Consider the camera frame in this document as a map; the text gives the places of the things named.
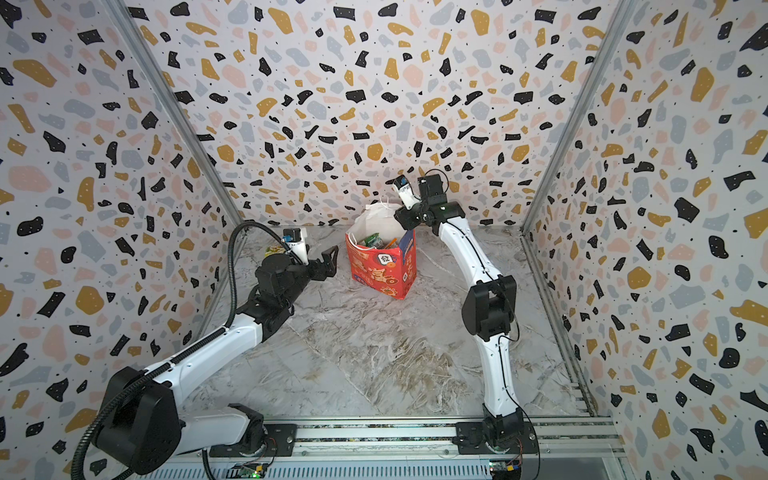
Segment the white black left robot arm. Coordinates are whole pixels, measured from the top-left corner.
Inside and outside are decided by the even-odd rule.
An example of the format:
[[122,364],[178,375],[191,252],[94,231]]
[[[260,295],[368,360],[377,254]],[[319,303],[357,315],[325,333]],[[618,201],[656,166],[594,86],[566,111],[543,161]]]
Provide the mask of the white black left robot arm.
[[338,254],[333,246],[306,262],[287,253],[266,257],[232,322],[164,361],[114,374],[96,419],[76,447],[72,478],[83,478],[91,446],[126,466],[128,474],[140,475],[174,456],[213,447],[229,447],[241,455],[273,453],[278,444],[269,439],[263,415],[250,407],[230,403],[190,416],[179,410],[213,374],[272,337],[294,314],[296,300],[311,282],[334,277]]

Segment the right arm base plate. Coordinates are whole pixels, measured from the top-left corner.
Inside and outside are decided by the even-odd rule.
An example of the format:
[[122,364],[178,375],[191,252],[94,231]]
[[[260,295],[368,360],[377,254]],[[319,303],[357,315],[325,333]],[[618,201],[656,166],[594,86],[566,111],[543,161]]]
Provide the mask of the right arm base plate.
[[516,456],[539,452],[533,425],[527,420],[504,433],[494,428],[490,421],[459,422],[451,442],[458,447],[460,455]]

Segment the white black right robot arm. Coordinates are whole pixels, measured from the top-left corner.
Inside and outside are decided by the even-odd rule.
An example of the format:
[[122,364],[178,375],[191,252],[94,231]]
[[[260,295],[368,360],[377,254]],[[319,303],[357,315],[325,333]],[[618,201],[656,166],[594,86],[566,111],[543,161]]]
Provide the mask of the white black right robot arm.
[[449,249],[467,284],[461,307],[463,324],[476,341],[484,381],[482,442],[494,451],[518,444],[525,414],[514,390],[509,353],[513,332],[517,283],[504,275],[476,240],[461,205],[447,198],[442,177],[423,176],[418,193],[408,179],[393,180],[402,206],[394,218],[406,230],[425,225]]

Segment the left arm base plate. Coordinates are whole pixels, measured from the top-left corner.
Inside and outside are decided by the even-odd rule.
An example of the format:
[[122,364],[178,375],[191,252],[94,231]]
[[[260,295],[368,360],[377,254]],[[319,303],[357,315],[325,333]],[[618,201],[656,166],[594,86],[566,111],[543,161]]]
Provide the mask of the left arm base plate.
[[209,450],[213,458],[264,459],[290,457],[293,453],[298,426],[290,423],[267,423],[248,430],[242,440],[233,445],[216,445]]

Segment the red paper bag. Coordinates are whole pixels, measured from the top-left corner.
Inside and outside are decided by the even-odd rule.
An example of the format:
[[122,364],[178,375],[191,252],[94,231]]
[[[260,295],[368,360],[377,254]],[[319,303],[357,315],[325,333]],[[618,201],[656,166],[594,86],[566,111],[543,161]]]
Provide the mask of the red paper bag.
[[[403,300],[417,278],[416,237],[414,230],[403,230],[394,219],[396,210],[390,203],[367,205],[347,230],[345,244],[354,280]],[[381,235],[380,248],[358,245],[373,233]],[[394,238],[399,240],[395,248],[382,249]]]

